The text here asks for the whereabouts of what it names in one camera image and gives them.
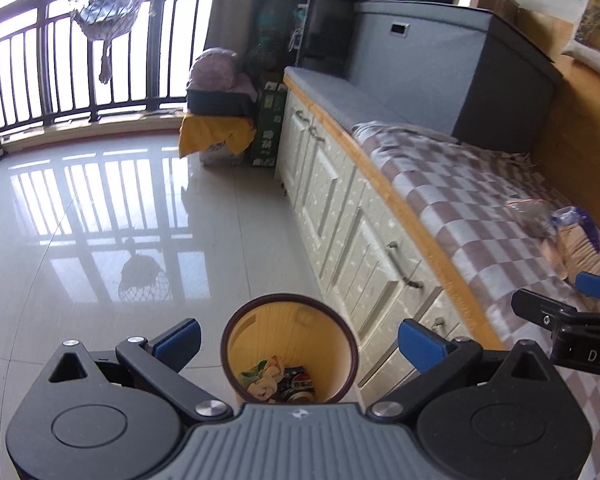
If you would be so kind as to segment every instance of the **gray gripper base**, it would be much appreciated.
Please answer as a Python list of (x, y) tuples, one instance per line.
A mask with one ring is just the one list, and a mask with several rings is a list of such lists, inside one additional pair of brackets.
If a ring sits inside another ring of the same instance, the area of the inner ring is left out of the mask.
[(154, 480), (444, 480), (403, 426), (375, 424), (356, 404), (246, 404), (192, 432)]

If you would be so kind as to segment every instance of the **gray cushion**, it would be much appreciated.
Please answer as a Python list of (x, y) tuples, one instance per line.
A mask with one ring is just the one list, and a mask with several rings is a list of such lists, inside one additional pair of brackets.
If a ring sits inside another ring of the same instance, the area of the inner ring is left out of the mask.
[(389, 110), (375, 97), (346, 79), (295, 67), (287, 67), (285, 74), (349, 133), (356, 124), (369, 121), (405, 122), (404, 117)]

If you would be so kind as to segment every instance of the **gray storage box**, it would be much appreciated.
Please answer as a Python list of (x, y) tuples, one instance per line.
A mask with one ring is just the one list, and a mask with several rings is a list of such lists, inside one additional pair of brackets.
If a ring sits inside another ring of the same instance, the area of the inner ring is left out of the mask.
[(347, 79), (419, 124), (488, 150), (526, 153), (562, 75), (488, 10), (363, 2)]

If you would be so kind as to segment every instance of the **checkered cushion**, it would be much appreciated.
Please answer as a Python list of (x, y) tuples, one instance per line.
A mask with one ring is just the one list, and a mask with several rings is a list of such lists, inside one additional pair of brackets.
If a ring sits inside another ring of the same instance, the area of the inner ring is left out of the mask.
[[(500, 340), (521, 338), (550, 348), (550, 336), (513, 314), (511, 295), (528, 288), (584, 310), (504, 204), (542, 198), (556, 209), (568, 202), (535, 172), (527, 158), (441, 142), (408, 125), (359, 124), (354, 138), (419, 216), (468, 283)], [(600, 311), (600, 302), (595, 306)], [(600, 479), (600, 378), (563, 370), (594, 434), (582, 480)]]

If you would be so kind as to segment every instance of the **wooden wall panel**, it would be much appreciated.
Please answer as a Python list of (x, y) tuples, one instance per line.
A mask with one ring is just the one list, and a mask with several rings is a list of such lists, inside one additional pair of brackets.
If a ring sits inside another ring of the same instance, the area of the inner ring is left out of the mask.
[(532, 159), (540, 173), (589, 211), (600, 228), (600, 74), (560, 54), (571, 37), (571, 23), (523, 11), (518, 26), (564, 75)]

